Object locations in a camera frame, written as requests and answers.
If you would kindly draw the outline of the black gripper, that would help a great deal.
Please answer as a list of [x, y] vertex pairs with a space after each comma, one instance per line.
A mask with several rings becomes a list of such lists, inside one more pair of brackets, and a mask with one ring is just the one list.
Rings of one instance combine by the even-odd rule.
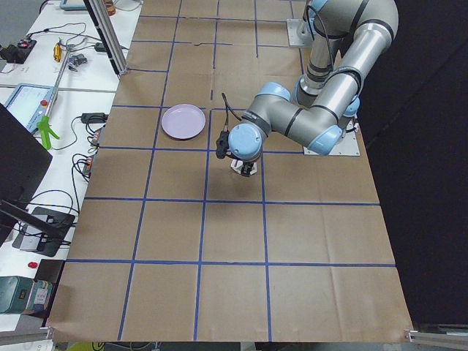
[[253, 176], [257, 172], [257, 163], [254, 161], [238, 160], [237, 168], [242, 176], [248, 176], [248, 172], [250, 176]]

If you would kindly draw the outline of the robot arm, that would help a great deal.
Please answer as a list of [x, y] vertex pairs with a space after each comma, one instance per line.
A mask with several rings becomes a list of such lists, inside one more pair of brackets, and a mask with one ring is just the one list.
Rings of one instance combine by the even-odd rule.
[[308, 1], [303, 12], [312, 50], [295, 90], [268, 82], [239, 116], [224, 127], [216, 157], [239, 162], [249, 177], [263, 143], [277, 132], [325, 156], [346, 132], [359, 106], [364, 81], [394, 41], [399, 13], [394, 1]]

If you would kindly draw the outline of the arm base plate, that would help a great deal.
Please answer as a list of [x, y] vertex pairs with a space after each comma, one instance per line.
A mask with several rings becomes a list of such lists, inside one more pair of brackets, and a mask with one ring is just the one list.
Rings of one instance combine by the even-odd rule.
[[344, 129], [329, 127], [312, 141], [309, 148], [303, 147], [303, 154], [325, 156], [320, 151], [327, 151], [327, 156], [360, 156], [356, 129], [352, 119]]
[[291, 48], [310, 48], [313, 44], [312, 35], [306, 21], [300, 19], [287, 19], [287, 36]]

